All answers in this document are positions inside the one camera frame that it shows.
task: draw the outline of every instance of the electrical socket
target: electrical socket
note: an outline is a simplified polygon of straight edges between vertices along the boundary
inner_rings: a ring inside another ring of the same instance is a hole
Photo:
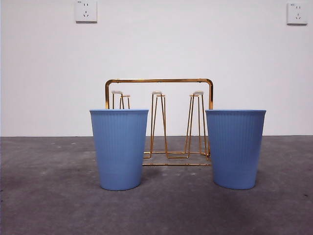
[[[306,2],[287,3],[287,24],[307,24],[307,4]]]
[[[97,22],[97,0],[76,0],[76,22]]]

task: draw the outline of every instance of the ribbed cup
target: ribbed cup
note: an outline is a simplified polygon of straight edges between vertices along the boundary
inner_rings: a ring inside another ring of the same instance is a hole
[[[100,185],[126,190],[140,184],[148,109],[90,110]]]
[[[214,182],[225,188],[255,185],[265,110],[206,110]]]

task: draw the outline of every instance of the concrete floor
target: concrete floor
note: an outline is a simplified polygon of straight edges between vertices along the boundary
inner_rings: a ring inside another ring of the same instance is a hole
[[[2,235],[309,235],[313,136],[264,137],[249,190],[211,166],[145,166],[127,191],[100,188],[92,138],[1,138],[1,189]]]

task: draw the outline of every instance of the gold metal rack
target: gold metal rack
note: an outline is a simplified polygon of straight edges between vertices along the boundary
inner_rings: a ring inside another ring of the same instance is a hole
[[[208,90],[209,90],[209,96],[208,96],[209,109],[213,109],[213,82],[210,79],[207,79],[207,78],[195,78],[195,79],[193,79],[193,78],[182,78],[182,79],[112,79],[112,80],[107,81],[106,84],[105,84],[106,109],[110,108],[109,86],[112,83],[190,83],[190,82],[193,82],[193,83],[206,83],[206,84],[208,84],[208,86],[209,86],[209,88],[208,88]],[[122,100],[122,104],[123,104],[123,96],[126,97],[125,95],[121,94],[121,98],[120,99]],[[198,99],[199,99],[199,96],[202,97],[202,104],[203,104],[203,95],[201,95],[201,94],[193,94],[191,96],[191,99],[190,99],[190,100],[192,100],[192,108],[193,108],[193,100],[194,100],[194,98],[198,97]],[[189,144],[190,144],[190,142],[191,142],[191,129],[189,131],[190,131],[190,133],[189,133]],[[173,158],[174,159],[186,159],[192,153],[200,153],[200,154],[206,156],[206,160],[208,160],[207,164],[144,163],[143,165],[154,165],[154,166],[182,166],[182,165],[185,165],[185,166],[193,166],[193,165],[194,166],[207,166],[207,165],[211,165],[211,161],[210,161],[210,158],[209,158],[209,155],[210,155],[209,144],[208,144],[208,152],[206,151],[206,143],[205,143],[205,152],[204,153],[202,153],[201,150],[199,150],[199,152],[191,152],[190,151],[190,147],[189,147],[188,152],[187,152],[186,151],[187,139],[188,139],[188,134],[186,136],[186,143],[185,143],[185,150],[184,151],[181,151],[181,152],[168,152],[167,151],[167,143],[165,142],[165,144],[166,144],[165,152],[164,151],[163,152],[151,152],[150,151],[150,152],[145,152],[145,154],[150,154],[150,156],[151,156],[152,153],[166,154],[167,158],[171,158],[171,159],[173,159]],[[187,154],[187,153],[188,153],[188,156],[175,156],[175,157],[169,156],[171,154]]]

